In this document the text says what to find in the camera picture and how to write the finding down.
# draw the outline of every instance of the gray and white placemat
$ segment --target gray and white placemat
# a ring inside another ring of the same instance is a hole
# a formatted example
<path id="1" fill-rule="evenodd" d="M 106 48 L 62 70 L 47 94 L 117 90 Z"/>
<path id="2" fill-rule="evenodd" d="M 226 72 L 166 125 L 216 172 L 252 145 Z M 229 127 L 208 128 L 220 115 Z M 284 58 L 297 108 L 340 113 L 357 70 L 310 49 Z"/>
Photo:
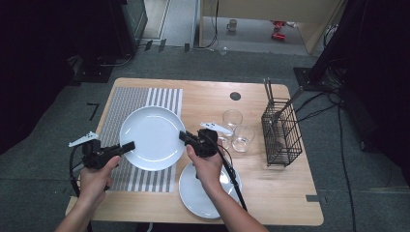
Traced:
<path id="1" fill-rule="evenodd" d="M 167 108 L 181 117 L 182 89 L 117 87 L 102 125 L 102 147 L 119 143 L 123 122 L 136 109 L 149 105 Z M 172 192 L 174 190 L 176 164 L 161 171 L 146 171 L 121 159 L 112 173 L 111 190 Z"/>

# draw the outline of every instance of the hand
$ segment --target hand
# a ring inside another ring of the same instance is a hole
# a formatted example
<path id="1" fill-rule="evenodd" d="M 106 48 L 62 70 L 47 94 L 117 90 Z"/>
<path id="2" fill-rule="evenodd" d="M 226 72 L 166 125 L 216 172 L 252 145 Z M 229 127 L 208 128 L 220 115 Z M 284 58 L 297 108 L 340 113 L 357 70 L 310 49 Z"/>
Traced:
<path id="1" fill-rule="evenodd" d="M 100 170 L 82 168 L 80 172 L 80 195 L 78 201 L 85 202 L 91 209 L 96 209 L 105 198 L 105 187 L 112 184 L 111 172 L 120 162 L 120 157 L 113 157 Z"/>
<path id="2" fill-rule="evenodd" d="M 187 145 L 187 153 L 195 166 L 196 175 L 201 181 L 205 191 L 214 187 L 221 187 L 220 171 L 222 169 L 222 159 L 220 158 L 220 154 L 215 154 L 208 158 L 201 158 L 196 155 L 191 145 Z"/>

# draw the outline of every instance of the table top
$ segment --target table top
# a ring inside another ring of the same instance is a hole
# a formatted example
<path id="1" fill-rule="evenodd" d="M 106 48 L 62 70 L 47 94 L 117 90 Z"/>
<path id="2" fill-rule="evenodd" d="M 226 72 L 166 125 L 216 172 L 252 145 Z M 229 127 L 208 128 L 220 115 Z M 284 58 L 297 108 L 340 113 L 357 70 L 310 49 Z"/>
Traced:
<path id="1" fill-rule="evenodd" d="M 243 183 L 242 194 L 249 213 L 262 224 L 320 225 L 323 215 L 311 177 L 308 158 L 303 152 L 288 166 L 267 165 L 261 116 L 267 105 L 263 84 L 119 78 L 115 81 L 96 133 L 101 132 L 116 87 L 183 89 L 181 120 L 187 131 L 196 133 L 201 122 L 221 123 L 225 110 L 241 111 L 243 124 L 255 129 L 255 139 L 245 153 L 229 148 L 234 167 Z M 289 98 L 284 85 L 273 85 L 275 98 Z M 231 93 L 241 98 L 233 101 Z M 178 181 L 190 159 L 184 153 L 176 164 L 173 192 L 108 191 L 93 220 L 175 223 L 222 223 L 191 213 L 183 204 Z M 72 197 L 67 212 L 76 197 Z"/>

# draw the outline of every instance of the dish rack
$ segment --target dish rack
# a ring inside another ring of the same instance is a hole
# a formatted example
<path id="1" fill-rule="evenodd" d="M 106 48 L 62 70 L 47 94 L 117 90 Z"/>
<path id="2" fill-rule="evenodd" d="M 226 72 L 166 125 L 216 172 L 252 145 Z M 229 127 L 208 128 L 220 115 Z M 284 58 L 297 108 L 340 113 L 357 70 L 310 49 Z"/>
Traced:
<path id="1" fill-rule="evenodd" d="M 273 164 L 287 166 L 302 152 L 301 134 L 292 105 L 287 107 L 277 119 L 288 99 L 275 99 L 268 103 L 262 115 L 262 128 L 265 139 L 268 166 Z"/>

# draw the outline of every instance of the human arm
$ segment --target human arm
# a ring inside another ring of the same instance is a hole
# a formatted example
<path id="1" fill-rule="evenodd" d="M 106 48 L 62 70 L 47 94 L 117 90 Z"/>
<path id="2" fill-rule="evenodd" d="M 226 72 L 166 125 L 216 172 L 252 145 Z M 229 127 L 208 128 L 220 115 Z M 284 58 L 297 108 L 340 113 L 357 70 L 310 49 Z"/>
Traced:
<path id="1" fill-rule="evenodd" d="M 187 145 L 187 153 L 195 166 L 202 187 L 229 231 L 268 231 L 223 189 L 220 184 L 222 159 L 219 154 L 201 158 L 196 155 L 191 145 Z"/>
<path id="2" fill-rule="evenodd" d="M 72 210 L 56 228 L 56 232 L 84 231 L 87 228 L 97 207 L 105 199 L 104 188 L 111 186 L 111 172 L 119 161 L 120 157 L 115 156 L 100 170 L 81 169 L 80 195 Z"/>

